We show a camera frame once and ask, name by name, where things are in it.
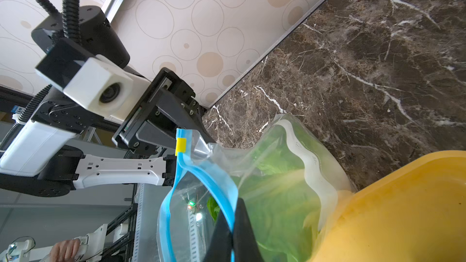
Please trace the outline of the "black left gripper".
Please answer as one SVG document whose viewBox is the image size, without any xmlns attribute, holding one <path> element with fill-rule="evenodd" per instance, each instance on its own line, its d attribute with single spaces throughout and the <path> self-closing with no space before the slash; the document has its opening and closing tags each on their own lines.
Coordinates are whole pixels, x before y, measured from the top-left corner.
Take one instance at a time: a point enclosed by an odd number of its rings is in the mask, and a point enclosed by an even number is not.
<svg viewBox="0 0 466 262">
<path fill-rule="evenodd" d="M 193 89 L 175 72 L 164 67 L 115 132 L 112 141 L 117 148 L 133 153 L 157 153 L 163 148 L 175 149 L 177 129 L 198 131 L 205 142 L 215 143 L 200 120 Z"/>
</svg>

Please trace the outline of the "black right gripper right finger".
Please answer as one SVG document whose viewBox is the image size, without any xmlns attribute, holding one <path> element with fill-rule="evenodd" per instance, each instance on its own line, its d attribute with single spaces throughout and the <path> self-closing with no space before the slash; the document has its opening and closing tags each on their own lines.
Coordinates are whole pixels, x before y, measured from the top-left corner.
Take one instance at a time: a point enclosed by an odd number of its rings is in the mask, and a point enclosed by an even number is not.
<svg viewBox="0 0 466 262">
<path fill-rule="evenodd" d="M 233 261 L 264 262 L 243 199 L 239 198 L 233 230 Z"/>
</svg>

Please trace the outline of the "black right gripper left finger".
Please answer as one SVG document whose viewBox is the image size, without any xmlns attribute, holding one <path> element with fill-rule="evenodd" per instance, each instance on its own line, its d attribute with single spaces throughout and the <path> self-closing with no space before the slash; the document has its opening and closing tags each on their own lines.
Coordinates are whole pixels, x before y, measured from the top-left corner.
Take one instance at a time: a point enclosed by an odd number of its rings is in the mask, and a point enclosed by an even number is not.
<svg viewBox="0 0 466 262">
<path fill-rule="evenodd" d="M 231 262 L 232 253 L 232 234 L 223 212 L 220 211 L 203 262 Z"/>
</svg>

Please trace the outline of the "chinese cabbage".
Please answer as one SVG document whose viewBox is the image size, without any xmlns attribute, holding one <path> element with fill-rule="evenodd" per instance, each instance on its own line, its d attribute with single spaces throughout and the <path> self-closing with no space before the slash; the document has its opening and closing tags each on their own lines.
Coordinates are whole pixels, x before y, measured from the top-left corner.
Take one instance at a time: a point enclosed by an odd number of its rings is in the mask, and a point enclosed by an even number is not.
<svg viewBox="0 0 466 262">
<path fill-rule="evenodd" d="M 326 147 L 294 116 L 279 115 L 250 149 L 208 146 L 244 200 L 267 262 L 309 260 L 334 212 L 345 174 Z"/>
</svg>

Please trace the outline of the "clear zipper bag blue seal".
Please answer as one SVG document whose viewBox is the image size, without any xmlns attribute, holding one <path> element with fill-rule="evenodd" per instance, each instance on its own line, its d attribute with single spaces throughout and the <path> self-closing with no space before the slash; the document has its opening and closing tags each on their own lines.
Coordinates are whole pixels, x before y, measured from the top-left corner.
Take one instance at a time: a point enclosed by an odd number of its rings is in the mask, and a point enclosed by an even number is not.
<svg viewBox="0 0 466 262">
<path fill-rule="evenodd" d="M 342 166 L 294 116 L 277 115 L 251 149 L 180 129 L 174 184 L 158 218 L 164 262 L 307 262 L 354 195 Z"/>
</svg>

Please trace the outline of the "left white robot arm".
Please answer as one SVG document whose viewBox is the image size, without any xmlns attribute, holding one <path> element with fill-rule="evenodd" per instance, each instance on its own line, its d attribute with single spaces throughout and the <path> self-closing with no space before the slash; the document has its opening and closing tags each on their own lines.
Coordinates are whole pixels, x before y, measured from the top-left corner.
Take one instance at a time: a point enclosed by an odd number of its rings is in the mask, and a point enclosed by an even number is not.
<svg viewBox="0 0 466 262">
<path fill-rule="evenodd" d="M 105 184 L 172 186 L 176 130 L 194 129 L 213 139 L 201 122 L 192 88 L 163 67 L 153 80 L 128 67 L 129 54 L 103 11 L 82 6 L 81 41 L 61 37 L 63 17 L 46 18 L 33 32 L 45 52 L 36 73 L 49 82 L 17 119 L 1 144 L 1 187 L 38 197 Z M 69 140 L 107 119 L 120 121 L 112 138 L 134 159 L 85 154 Z"/>
</svg>

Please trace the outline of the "operator hand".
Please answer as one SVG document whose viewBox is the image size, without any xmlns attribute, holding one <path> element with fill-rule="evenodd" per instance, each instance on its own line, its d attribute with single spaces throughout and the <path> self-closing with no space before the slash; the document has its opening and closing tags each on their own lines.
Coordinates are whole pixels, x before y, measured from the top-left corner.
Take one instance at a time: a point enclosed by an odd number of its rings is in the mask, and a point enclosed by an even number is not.
<svg viewBox="0 0 466 262">
<path fill-rule="evenodd" d="M 50 262 L 74 262 L 80 248 L 79 239 L 64 240 L 55 244 L 50 251 Z"/>
</svg>

